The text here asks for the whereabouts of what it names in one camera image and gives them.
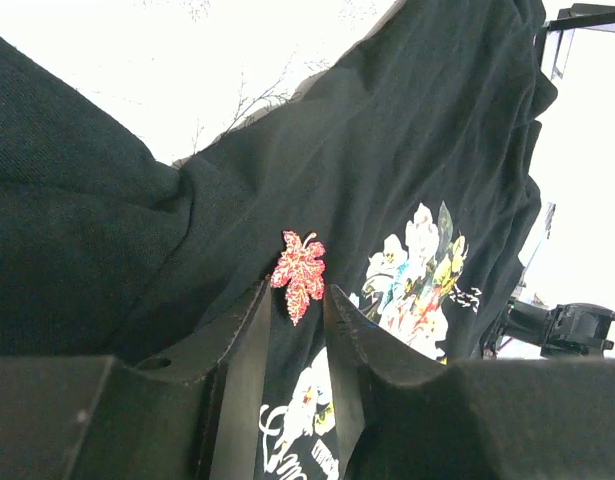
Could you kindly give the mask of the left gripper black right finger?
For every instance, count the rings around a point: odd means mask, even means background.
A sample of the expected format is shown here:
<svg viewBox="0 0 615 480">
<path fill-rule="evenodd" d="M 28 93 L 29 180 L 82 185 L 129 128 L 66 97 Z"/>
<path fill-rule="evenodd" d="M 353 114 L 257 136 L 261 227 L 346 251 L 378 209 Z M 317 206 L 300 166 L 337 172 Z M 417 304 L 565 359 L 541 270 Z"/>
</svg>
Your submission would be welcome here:
<svg viewBox="0 0 615 480">
<path fill-rule="evenodd" d="M 344 479 L 452 476 L 451 372 L 369 321 L 338 286 L 324 322 Z"/>
</svg>

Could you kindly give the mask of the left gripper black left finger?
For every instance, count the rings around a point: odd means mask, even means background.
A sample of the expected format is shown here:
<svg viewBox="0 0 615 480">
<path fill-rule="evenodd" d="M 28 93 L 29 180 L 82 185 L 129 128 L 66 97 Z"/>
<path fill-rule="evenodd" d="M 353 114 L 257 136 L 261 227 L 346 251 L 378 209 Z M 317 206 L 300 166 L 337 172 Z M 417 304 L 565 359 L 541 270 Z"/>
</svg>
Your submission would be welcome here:
<svg viewBox="0 0 615 480">
<path fill-rule="evenodd" d="M 135 478 L 253 478 L 270 319 L 270 286 L 261 280 L 209 324 L 137 364 L 157 388 Z"/>
</svg>

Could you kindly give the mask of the black floral print t-shirt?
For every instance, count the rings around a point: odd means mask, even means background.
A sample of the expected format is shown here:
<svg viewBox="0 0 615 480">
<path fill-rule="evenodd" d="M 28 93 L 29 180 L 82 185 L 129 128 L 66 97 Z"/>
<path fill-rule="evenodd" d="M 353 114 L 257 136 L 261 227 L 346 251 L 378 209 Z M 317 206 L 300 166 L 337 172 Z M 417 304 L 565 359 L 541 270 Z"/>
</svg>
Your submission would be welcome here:
<svg viewBox="0 0 615 480">
<path fill-rule="evenodd" d="M 137 364 L 317 234 L 323 299 L 271 319 L 251 479 L 342 479 L 324 322 L 338 286 L 451 372 L 449 479 L 494 479 L 462 360 L 520 276 L 556 91 L 539 1 L 399 1 L 289 102 L 178 167 L 0 36 L 0 479 L 137 479 Z"/>
</svg>

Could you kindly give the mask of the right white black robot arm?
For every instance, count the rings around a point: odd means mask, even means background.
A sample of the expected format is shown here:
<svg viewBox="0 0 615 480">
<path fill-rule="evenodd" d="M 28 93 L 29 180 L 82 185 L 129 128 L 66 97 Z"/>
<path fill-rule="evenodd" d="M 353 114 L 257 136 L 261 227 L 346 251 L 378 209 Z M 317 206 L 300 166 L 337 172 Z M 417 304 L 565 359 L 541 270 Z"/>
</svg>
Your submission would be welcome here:
<svg viewBox="0 0 615 480">
<path fill-rule="evenodd" d="M 473 355 L 496 359 L 507 337 L 539 348 L 543 358 L 603 357 L 614 348 L 608 339 L 614 323 L 615 311 L 595 304 L 559 304 L 548 310 L 510 299 Z"/>
</svg>

